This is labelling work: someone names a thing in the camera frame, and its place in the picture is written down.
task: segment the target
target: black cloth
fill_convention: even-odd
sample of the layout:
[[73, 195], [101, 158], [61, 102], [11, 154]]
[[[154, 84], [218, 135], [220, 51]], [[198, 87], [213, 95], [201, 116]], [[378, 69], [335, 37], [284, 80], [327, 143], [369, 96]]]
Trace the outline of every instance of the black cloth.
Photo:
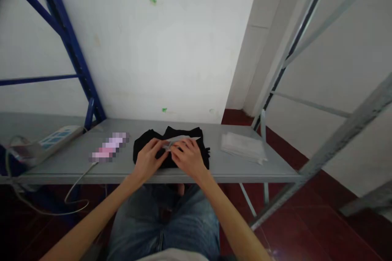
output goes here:
[[[167, 127], [165, 134], [161, 135], [155, 132], [154, 130], [148, 130], [144, 134], [140, 136], [137, 140], [135, 140], [134, 143], [134, 163], [136, 163], [136, 160], [138, 158], [138, 153], [140, 152], [141, 149], [153, 138], [157, 138], [160, 140], [165, 140], [165, 139], [170, 139], [172, 137], [177, 137], [179, 135], [187, 135], [190, 137], [200, 137], [200, 139], [196, 140], [197, 145], [199, 146], [200, 152], [201, 152], [201, 157], [203, 158], [204, 165], [207, 169], [209, 169], [209, 148], [204, 147], [203, 143], [203, 131], [200, 128], [194, 128], [193, 130], [175, 130], [174, 128], [171, 128], [170, 126]], [[156, 154], [156, 158], [159, 158], [162, 156], [162, 154], [165, 152], [165, 149], [160, 149], [158, 153]], [[165, 159], [165, 161], [162, 163], [160, 168], [176, 168], [177, 165], [174, 163], [172, 159], [172, 153], [169, 153], [169, 156]]]

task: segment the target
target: lap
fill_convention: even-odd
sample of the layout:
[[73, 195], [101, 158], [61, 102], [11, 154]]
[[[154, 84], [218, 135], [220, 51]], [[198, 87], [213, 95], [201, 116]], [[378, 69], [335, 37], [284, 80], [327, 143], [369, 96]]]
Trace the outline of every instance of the lap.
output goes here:
[[[172, 210], [168, 223], [160, 208]], [[108, 260], [137, 260], [167, 248], [199, 252], [209, 260], [219, 256], [219, 222], [196, 185], [179, 200], [165, 185], [144, 185], [117, 212]]]

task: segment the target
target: white tissue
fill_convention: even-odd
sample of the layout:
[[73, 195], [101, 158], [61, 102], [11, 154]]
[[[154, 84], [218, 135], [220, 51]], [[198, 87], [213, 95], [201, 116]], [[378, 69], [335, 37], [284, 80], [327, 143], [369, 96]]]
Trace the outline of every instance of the white tissue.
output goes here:
[[[169, 144], [163, 146], [163, 148], [164, 148], [166, 151], [169, 151], [169, 152], [170, 152], [170, 147], [171, 147], [175, 142], [181, 141], [182, 139], [185, 139], [185, 138], [191, 138], [191, 137], [190, 137], [190, 136], [186, 136], [186, 135], [181, 135], [181, 136], [173, 137], [173, 138], [170, 138], [170, 139], [166, 139], [165, 141], [168, 141]], [[196, 140], [200, 139], [200, 137], [193, 137], [193, 138], [191, 138], [191, 139], [194, 139], [194, 140], [196, 141]]]
[[267, 160], [263, 144], [260, 140], [234, 133], [222, 135], [221, 149], [227, 153], [241, 156], [246, 160], [259, 164]]

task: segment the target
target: jeans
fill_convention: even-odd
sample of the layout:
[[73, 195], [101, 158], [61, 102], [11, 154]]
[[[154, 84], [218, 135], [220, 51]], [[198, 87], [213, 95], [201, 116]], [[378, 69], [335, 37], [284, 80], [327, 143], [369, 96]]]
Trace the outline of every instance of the jeans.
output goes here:
[[[165, 222], [160, 211], [170, 209]], [[176, 248], [219, 259], [219, 222], [197, 185], [179, 197], [166, 185], [143, 185], [118, 210], [109, 241], [107, 260], [138, 260]]]

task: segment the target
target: pink object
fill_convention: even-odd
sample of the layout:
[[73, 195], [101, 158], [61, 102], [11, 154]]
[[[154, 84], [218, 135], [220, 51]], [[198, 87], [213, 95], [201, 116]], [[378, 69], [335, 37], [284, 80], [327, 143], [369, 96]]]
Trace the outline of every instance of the pink object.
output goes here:
[[106, 139], [102, 147], [97, 148], [96, 152], [90, 154], [89, 161], [93, 162], [111, 162], [116, 157], [120, 148], [129, 142], [129, 133], [113, 133], [113, 137]]

